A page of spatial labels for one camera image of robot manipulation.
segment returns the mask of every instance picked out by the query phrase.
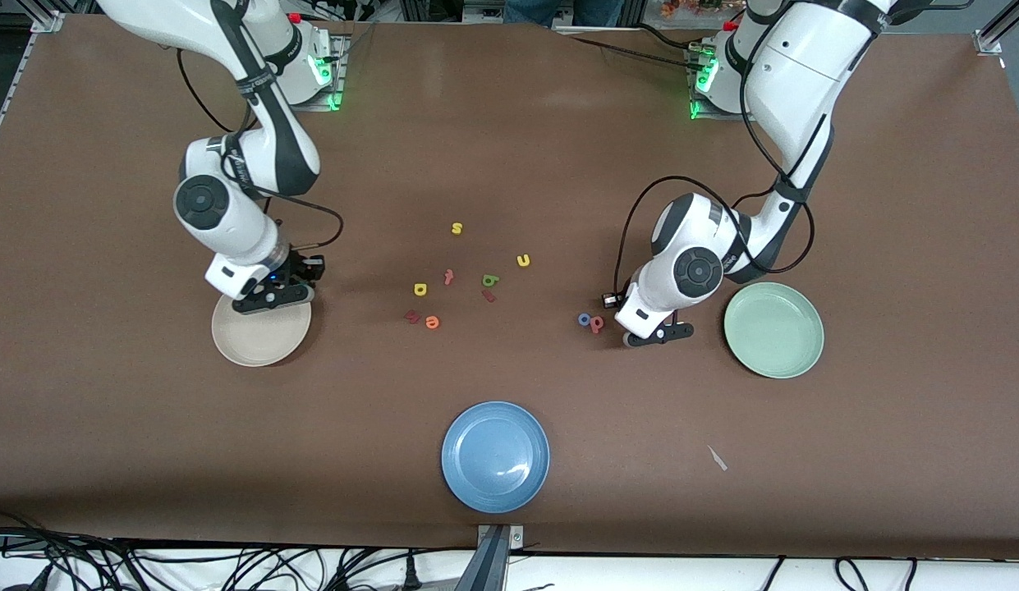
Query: black cable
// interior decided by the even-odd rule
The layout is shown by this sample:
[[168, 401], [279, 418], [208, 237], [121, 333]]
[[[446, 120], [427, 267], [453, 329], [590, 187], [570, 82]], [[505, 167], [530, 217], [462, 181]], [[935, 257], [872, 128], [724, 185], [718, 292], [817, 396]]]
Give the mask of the black cable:
[[400, 588], [404, 591], [418, 591], [422, 588], [422, 581], [418, 579], [418, 569], [415, 568], [415, 550], [408, 550], [408, 572], [404, 575], [404, 584]]
[[[304, 580], [304, 576], [302, 576], [302, 573], [299, 572], [299, 570], [296, 569], [291, 562], [294, 561], [296, 559], [299, 559], [300, 557], [302, 557], [305, 554], [309, 554], [311, 551], [313, 551], [313, 549], [311, 549], [311, 547], [309, 547], [309, 549], [302, 550], [302, 552], [293, 554], [292, 556], [290, 556], [288, 558], [284, 558], [284, 557], [280, 556], [279, 553], [276, 553], [276, 558], [277, 558], [276, 567], [273, 568], [272, 570], [270, 570], [270, 572], [268, 572], [268, 575], [261, 577], [261, 579], [258, 580], [257, 583], [255, 583], [254, 585], [251, 585], [250, 586], [250, 590], [251, 591], [257, 591], [258, 588], [260, 588], [262, 585], [264, 585], [264, 583], [266, 583], [266, 581], [272, 581], [272, 580], [277, 579], [278, 577], [297, 577], [297, 581], [301, 581], [303, 584], [306, 583], [306, 580]], [[283, 573], [283, 575], [277, 575], [277, 573], [279, 572], [279, 570], [283, 569], [283, 568], [287, 569], [289, 573]], [[298, 588], [299, 585], [297, 585], [297, 583], [294, 583], [294, 587]]]
[[858, 591], [855, 587], [849, 585], [847, 581], [844, 579], [844, 576], [841, 575], [841, 565], [843, 563], [846, 563], [850, 566], [850, 568], [852, 568], [852, 572], [856, 574], [856, 579], [859, 580], [859, 585], [860, 587], [863, 588], [863, 591], [869, 591], [869, 589], [866, 588], [866, 580], [863, 579], [862, 573], [859, 572], [859, 568], [856, 566], [856, 562], [852, 561], [852, 558], [837, 558], [837, 560], [835, 560], [835, 575], [839, 577], [839, 581], [841, 581], [841, 584], [846, 589], [848, 589], [848, 591]]
[[[618, 257], [615, 259], [615, 271], [614, 271], [613, 280], [612, 280], [613, 284], [611, 285], [611, 288], [613, 288], [613, 289], [616, 290], [615, 293], [625, 293], [626, 292], [627, 285], [623, 285], [623, 287], [621, 289], [619, 287], [619, 271], [622, 269], [623, 252], [626, 250], [626, 234], [627, 234], [627, 231], [629, 231], [630, 221], [633, 219], [633, 214], [636, 212], [637, 207], [641, 205], [641, 201], [644, 200], [645, 195], [648, 195], [648, 192], [650, 192], [651, 190], [653, 190], [653, 187], [656, 187], [657, 184], [666, 182], [666, 180], [685, 180], [685, 182], [693, 183], [697, 187], [701, 187], [701, 190], [707, 192], [708, 195], [709, 195], [709, 197], [711, 197], [712, 199], [714, 199], [716, 201], [716, 203], [718, 203], [718, 205], [720, 205], [721, 207], [723, 207], [723, 209], [731, 209], [731, 207], [728, 205], [728, 203], [719, 195], [717, 195], [715, 191], [712, 191], [711, 187], [709, 187], [709, 186], [707, 186], [707, 184], [701, 182], [701, 180], [697, 180], [697, 179], [691, 178], [691, 176], [686, 176], [686, 175], [666, 175], [666, 176], [662, 176], [661, 179], [652, 180], [652, 182], [649, 183], [648, 186], [645, 187], [645, 190], [643, 192], [641, 192], [640, 196], [637, 196], [636, 201], [633, 202], [633, 207], [630, 207], [630, 213], [627, 214], [627, 216], [626, 216], [626, 223], [623, 225], [622, 238], [619, 239], [619, 255], [618, 255]], [[798, 258], [795, 259], [793, 263], [787, 265], [786, 267], [781, 267], [779, 269], [771, 269], [771, 268], [765, 267], [764, 265], [761, 265], [760, 263], [758, 263], [756, 261], [756, 259], [754, 258], [754, 255], [752, 254], [752, 252], [750, 252], [750, 248], [747, 247], [746, 244], [744, 243], [742, 245], [742, 252], [743, 252], [743, 254], [746, 255], [746, 257], [748, 257], [750, 259], [750, 265], [753, 265], [754, 268], [756, 268], [760, 272], [765, 272], [765, 273], [769, 273], [769, 274], [785, 273], [785, 272], [788, 272], [791, 269], [794, 269], [794, 267], [796, 267], [799, 264], [801, 264], [801, 262], [806, 257], [808, 257], [809, 251], [812, 250], [812, 244], [814, 243], [814, 239], [816, 239], [816, 220], [814, 220], [814, 217], [812, 216], [812, 210], [809, 209], [808, 203], [802, 203], [801, 208], [803, 210], [805, 210], [805, 214], [809, 218], [809, 231], [810, 232], [809, 232], [809, 241], [808, 241], [808, 244], [805, 245], [805, 250], [802, 251], [800, 255], [798, 255]], [[739, 225], [739, 220], [736, 220], [735, 216], [732, 216], [731, 213], [728, 216], [728, 218], [732, 221], [732, 225], [735, 226], [736, 233], [738, 233], [738, 235], [742, 236], [742, 227]]]
[[339, 19], [339, 21], [343, 21], [343, 19], [345, 19], [344, 16], [338, 15], [335, 11], [330, 10], [330, 8], [320, 6], [319, 0], [310, 0], [309, 3], [311, 4], [311, 8], [313, 8], [313, 10], [317, 12], [322, 11], [323, 14], [326, 14], [330, 19]]
[[[225, 151], [225, 153], [221, 156], [221, 172], [223, 172], [224, 176], [226, 176], [229, 180], [231, 180], [231, 182], [237, 183], [238, 186], [242, 187], [244, 191], [257, 192], [258, 194], [268, 196], [269, 198], [273, 197], [273, 198], [276, 198], [276, 199], [281, 199], [283, 201], [288, 201], [288, 202], [292, 203], [292, 205], [300, 205], [302, 207], [310, 207], [310, 209], [315, 209], [315, 210], [317, 210], [317, 212], [327, 213], [327, 214], [329, 214], [329, 216], [333, 216], [333, 217], [336, 218], [336, 220], [337, 220], [337, 231], [333, 232], [333, 235], [330, 236], [330, 238], [326, 238], [326, 239], [322, 240], [322, 243], [312, 243], [312, 244], [306, 244], [306, 246], [304, 246], [304, 247], [296, 247], [294, 248], [296, 251], [310, 251], [310, 250], [313, 250], [313, 248], [327, 247], [327, 246], [329, 246], [330, 243], [333, 243], [333, 240], [336, 240], [336, 239], [340, 238], [340, 232], [344, 231], [344, 218], [340, 216], [340, 213], [335, 212], [335, 210], [333, 210], [333, 209], [329, 209], [329, 207], [324, 207], [322, 205], [316, 205], [315, 203], [310, 202], [310, 201], [306, 201], [304, 199], [298, 199], [296, 197], [289, 197], [289, 196], [286, 196], [286, 195], [280, 195], [280, 194], [277, 194], [277, 192], [266, 190], [266, 187], [259, 187], [259, 186], [257, 186], [257, 184], [248, 183], [248, 182], [246, 182], [246, 180], [236, 179], [235, 176], [232, 175], [230, 172], [228, 172], [227, 168], [225, 168], [225, 166], [224, 166], [225, 160], [228, 157], [230, 157], [230, 153], [227, 153], [227, 151]], [[266, 210], [268, 210], [268, 205], [265, 205], [264, 210], [265, 210], [265, 212], [266, 212]]]
[[[121, 591], [122, 586], [119, 584], [118, 577], [115, 577], [112, 573], [105, 572], [103, 566], [94, 560], [93, 556], [91, 556], [89, 552], [84, 550], [82, 547], [74, 545], [74, 543], [70, 541], [70, 538], [82, 539], [86, 542], [99, 543], [102, 547], [114, 547], [116, 554], [119, 556], [122, 556], [121, 547], [114, 545], [114, 543], [104, 541], [103, 539], [94, 538], [94, 536], [63, 534], [62, 532], [50, 531], [40, 525], [30, 523], [29, 520], [24, 519], [24, 517], [16, 516], [16, 514], [12, 513], [2, 512], [1, 509], [0, 517], [16, 522], [21, 526], [20, 528], [0, 528], [0, 535], [22, 535], [24, 538], [28, 538], [30, 535], [34, 535], [37, 539], [40, 539], [40, 541], [47, 543], [47, 549], [49, 547], [55, 547], [55, 549], [62, 550], [62, 552], [55, 557], [51, 556], [49, 551], [47, 551], [46, 556], [50, 559], [50, 563], [53, 568], [60, 570], [60, 572], [64, 572], [68, 577], [72, 577], [72, 587], [74, 590], [77, 591], [78, 584], [85, 584], [85, 581], [78, 579], [78, 577], [74, 575], [74, 570], [72, 569], [72, 566], [70, 566], [69, 556], [73, 556], [78, 560], [85, 561], [96, 570], [97, 577], [101, 583], [101, 589], [110, 587], [115, 591]], [[57, 558], [62, 559], [63, 566], [59, 565]], [[141, 586], [141, 591], [150, 591], [148, 584], [142, 580], [141, 573], [131, 572], [131, 575], [133, 575], [133, 579], [138, 582], [139, 586]]]
[[911, 561], [911, 572], [907, 574], [907, 581], [903, 584], [903, 591], [911, 591], [911, 583], [914, 583], [914, 575], [918, 573], [918, 558], [907, 558]]
[[761, 591], [768, 591], [771, 589], [771, 582], [775, 580], [775, 574], [780, 572], [784, 561], [787, 561], [787, 556], [780, 556], [780, 559], [775, 561], [774, 568], [771, 568], [771, 572], [768, 573], [767, 579], [764, 580], [764, 586], [761, 587]]
[[966, 2], [960, 4], [930, 4], [925, 7], [925, 10], [965, 10], [972, 5], [972, 2], [974, 0], [966, 0]]
[[732, 209], [736, 209], [736, 207], [739, 207], [741, 203], [743, 203], [748, 199], [752, 199], [754, 197], [764, 197], [765, 195], [771, 193], [772, 191], [775, 191], [775, 184], [772, 184], [770, 187], [767, 187], [767, 190], [764, 190], [762, 192], [753, 192], [750, 195], [742, 196], [741, 198], [735, 200], [735, 203], [732, 205]]
[[[264, 550], [254, 550], [255, 554], [259, 554]], [[160, 563], [201, 563], [201, 562], [219, 562], [222, 560], [231, 560], [232, 558], [243, 559], [244, 554], [228, 554], [225, 556], [204, 556], [200, 558], [163, 558], [160, 556], [142, 556], [138, 554], [137, 551], [130, 551], [133, 553], [133, 559], [138, 562], [141, 560], [146, 560], [149, 562], [160, 562]]]
[[[459, 547], [426, 547], [426, 549], [422, 549], [422, 550], [412, 550], [412, 553], [417, 556], [419, 554], [428, 554], [430, 552], [446, 552], [448, 550], [459, 550]], [[350, 573], [347, 573], [346, 576], [341, 577], [341, 579], [337, 579], [337, 576], [335, 576], [335, 577], [333, 577], [333, 579], [330, 580], [330, 584], [325, 589], [327, 589], [327, 588], [333, 589], [338, 584], [347, 584], [348, 583], [348, 579], [352, 579], [352, 577], [359, 576], [360, 573], [367, 572], [367, 570], [371, 570], [373, 568], [377, 568], [377, 566], [379, 566], [379, 565], [384, 565], [386, 562], [391, 562], [392, 560], [401, 560], [401, 559], [407, 558], [407, 557], [408, 557], [408, 553], [407, 552], [401, 552], [399, 554], [393, 554], [392, 556], [386, 556], [386, 557], [384, 557], [384, 558], [382, 558], [380, 560], [375, 560], [373, 562], [370, 562], [367, 566], [362, 566], [362, 568], [357, 569], [356, 572], [350, 572]]]
[[179, 69], [179, 71], [181, 71], [181, 79], [183, 79], [183, 85], [187, 87], [189, 93], [192, 93], [192, 98], [195, 99], [195, 102], [197, 102], [199, 108], [201, 108], [202, 111], [206, 113], [206, 116], [208, 116], [209, 119], [212, 120], [213, 123], [216, 124], [221, 129], [224, 129], [227, 132], [231, 132], [231, 127], [225, 126], [223, 123], [220, 122], [220, 120], [217, 120], [217, 117], [214, 116], [212, 112], [209, 112], [209, 109], [206, 108], [206, 104], [202, 102], [202, 99], [199, 98], [198, 93], [195, 91], [195, 87], [192, 87], [192, 82], [191, 79], [187, 78], [187, 72], [183, 71], [182, 53], [183, 49], [177, 48], [177, 68]]
[[688, 49], [688, 45], [689, 44], [693, 44], [694, 41], [701, 41], [701, 38], [696, 39], [694, 41], [687, 41], [687, 42], [674, 41], [674, 39], [671, 39], [669, 37], [666, 37], [666, 35], [662, 35], [662, 31], [659, 31], [659, 30], [655, 29], [655, 26], [652, 26], [652, 25], [650, 25], [650, 23], [646, 23], [646, 22], [638, 22], [637, 23], [637, 29], [641, 29], [641, 30], [647, 31], [648, 33], [650, 33], [650, 34], [654, 35], [656, 38], [658, 38], [658, 40], [661, 41], [663, 44], [669, 45], [672, 48], [677, 48], [677, 49]]
[[683, 62], [683, 61], [680, 61], [680, 60], [671, 60], [668, 57], [653, 56], [653, 55], [651, 55], [651, 53], [636, 52], [636, 50], [633, 50], [633, 49], [619, 48], [618, 45], [602, 44], [602, 42], [592, 41], [591, 39], [583, 39], [581, 37], [573, 37], [572, 39], [574, 39], [577, 42], [580, 42], [580, 44], [595, 45], [595, 46], [598, 46], [598, 48], [610, 49], [611, 52], [626, 53], [626, 55], [629, 55], [629, 56], [643, 57], [644, 59], [652, 60], [652, 61], [656, 61], [656, 62], [674, 64], [674, 65], [679, 65], [681, 67], [688, 67], [688, 68], [692, 68], [693, 65], [698, 65], [698, 64], [689, 64], [687, 62]]
[[761, 31], [760, 37], [757, 38], [757, 42], [754, 44], [751, 59], [746, 61], [746, 67], [742, 68], [742, 77], [739, 78], [739, 113], [742, 115], [742, 123], [746, 125], [746, 131], [750, 135], [750, 140], [753, 140], [754, 145], [757, 146], [757, 150], [760, 150], [764, 160], [767, 160], [768, 164], [771, 164], [771, 167], [775, 168], [775, 172], [779, 172], [782, 178], [789, 181], [790, 176], [787, 176], [787, 171], [784, 171], [783, 166], [768, 153], [761, 139], [757, 138], [757, 132], [754, 131], [754, 126], [750, 122], [750, 113], [746, 110], [746, 83], [749, 82], [750, 71], [754, 68], [754, 63], [757, 61], [757, 52], [761, 49], [765, 39], [768, 38], [768, 34], [771, 34], [771, 30], [775, 29], [775, 24], [780, 22], [784, 14], [787, 14], [787, 10], [781, 10], [780, 15], [775, 17], [775, 21], [769, 23], [764, 31]]
[[972, 2], [974, 2], [974, 0], [966, 0], [966, 2], [961, 2], [959, 4], [929, 4], [928, 6], [911, 8], [910, 10], [890, 12], [889, 18], [892, 19], [893, 23], [896, 23], [896, 21], [899, 21], [900, 16], [913, 15], [915, 12], [917, 12], [917, 14], [921, 14], [921, 12], [929, 10], [965, 10], [972, 5]]

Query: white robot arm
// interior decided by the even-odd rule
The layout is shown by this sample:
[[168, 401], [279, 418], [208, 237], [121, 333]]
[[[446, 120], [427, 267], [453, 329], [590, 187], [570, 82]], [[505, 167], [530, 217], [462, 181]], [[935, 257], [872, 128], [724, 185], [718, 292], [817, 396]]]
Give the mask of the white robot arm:
[[311, 301], [322, 257], [304, 259], [291, 251], [255, 200], [303, 195], [319, 175], [319, 154], [284, 93], [307, 100], [322, 90], [329, 70], [320, 69], [321, 57], [311, 52], [321, 48], [325, 32], [294, 26], [277, 0], [100, 4], [135, 35], [212, 57], [230, 71], [260, 123], [259, 129], [197, 140], [183, 155], [174, 211], [186, 231], [215, 252], [206, 280], [235, 300], [232, 307], [243, 314]]
[[752, 119], [783, 154], [781, 174], [757, 216], [697, 194], [662, 210], [653, 258], [633, 274], [615, 315], [629, 332], [646, 340], [725, 276], [746, 283], [771, 268], [829, 151], [837, 97], [894, 3], [751, 0], [739, 30], [712, 39], [716, 62], [698, 91], [729, 113], [741, 111], [745, 93]]

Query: plate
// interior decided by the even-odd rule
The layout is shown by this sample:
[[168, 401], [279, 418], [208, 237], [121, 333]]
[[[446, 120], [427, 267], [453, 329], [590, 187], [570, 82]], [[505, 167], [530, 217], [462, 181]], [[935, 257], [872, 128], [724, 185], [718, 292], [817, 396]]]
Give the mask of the plate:
[[725, 337], [742, 365], [768, 378], [795, 378], [823, 353], [823, 322], [808, 298], [781, 283], [739, 290], [725, 314]]
[[209, 321], [217, 351], [246, 367], [272, 365], [293, 353], [311, 325], [311, 302], [242, 315], [231, 310], [231, 298], [221, 296]]
[[549, 441], [542, 425], [517, 405], [485, 401], [458, 416], [441, 453], [446, 486], [476, 512], [523, 507], [546, 482]]

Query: person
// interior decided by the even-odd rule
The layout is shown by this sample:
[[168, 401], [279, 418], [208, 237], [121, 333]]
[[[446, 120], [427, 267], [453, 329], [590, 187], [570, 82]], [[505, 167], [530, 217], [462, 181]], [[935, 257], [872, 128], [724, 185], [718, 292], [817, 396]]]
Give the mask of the person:
[[[501, 21], [553, 25], [559, 0], [505, 0]], [[614, 26], [623, 11], [623, 0], [574, 0], [574, 25]]]

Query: blue plate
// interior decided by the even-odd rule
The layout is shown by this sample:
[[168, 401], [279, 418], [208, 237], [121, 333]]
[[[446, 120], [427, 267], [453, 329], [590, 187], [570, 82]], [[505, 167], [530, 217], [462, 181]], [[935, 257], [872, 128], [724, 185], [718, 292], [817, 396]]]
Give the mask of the blue plate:
[[549, 474], [549, 441], [523, 408], [485, 401], [462, 413], [442, 446], [446, 486], [483, 513], [508, 513], [539, 494]]

